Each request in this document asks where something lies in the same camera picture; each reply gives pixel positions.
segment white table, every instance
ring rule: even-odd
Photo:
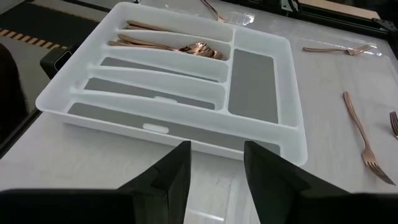
[[[398,110],[398,61],[385,40],[268,12],[211,2],[227,20],[290,40],[308,144],[308,172],[350,192],[398,192],[370,173],[361,160],[364,144],[342,98],[349,91],[383,170],[398,182],[398,141],[389,112]],[[144,4],[203,17],[212,15],[195,0]],[[376,46],[370,54],[302,52],[306,47]],[[166,155],[172,147],[81,128],[42,114],[0,161],[0,188],[116,188]],[[198,152],[192,157],[187,223],[259,223],[241,161]]]

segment rose gold fork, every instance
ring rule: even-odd
[[[374,174],[376,174],[385,183],[395,185],[395,183],[387,176],[386,173],[384,173],[384,171],[380,168],[379,164],[377,163],[376,157],[374,156],[372,149],[369,145],[368,137],[366,137],[365,130],[363,129],[362,124],[355,113],[353,103],[351,102],[351,97],[349,97],[349,93],[347,91],[344,92],[343,97],[347,109],[349,111],[349,114],[354,119],[355,124],[357,125],[359,132],[361,133],[362,138],[365,142],[365,149],[362,152],[363,162]]]
[[[395,111],[390,113],[390,123],[394,136],[398,139],[398,117]]]
[[[334,51],[340,51],[340,52],[344,52],[344,53],[346,53],[348,55],[355,56],[355,55],[359,55],[360,53],[363,53],[363,52],[365,52],[367,50],[370,50],[372,48],[373,48],[372,46],[367,44],[367,45],[364,45],[362,47],[358,47],[358,48],[355,48],[355,49],[337,49],[337,48],[315,49],[315,48],[310,48],[310,47],[303,47],[303,50],[307,51],[307,52],[334,52]]]
[[[218,22],[226,22],[218,13],[218,11],[213,8],[213,6],[211,6],[211,4],[209,4],[206,0],[200,0],[205,6],[207,6],[209,9],[211,9],[217,16],[217,21]]]

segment black floor mat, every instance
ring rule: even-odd
[[[67,47],[83,42],[98,23],[27,2],[0,15],[0,29]]]

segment white plastic cutlery tray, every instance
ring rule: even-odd
[[[125,30],[127,20],[172,32]],[[109,46],[118,34],[176,49],[206,42],[222,60]],[[243,160],[253,140],[307,160],[289,41],[264,32],[128,2],[117,4],[36,101],[63,122]]]

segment striped floor marking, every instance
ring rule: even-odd
[[[50,49],[50,50],[56,49],[57,47],[60,47],[62,49],[67,49],[66,46],[61,46],[59,44],[51,43],[46,40],[39,40],[35,37],[31,37],[31,36],[24,35],[24,34],[18,34],[18,33],[15,33],[14,31],[10,31],[7,29],[0,29],[0,36],[8,37],[8,38],[11,38],[14,40],[19,40],[19,41],[22,41],[22,42],[25,42],[28,44],[36,45],[36,46],[43,47],[45,49]]]

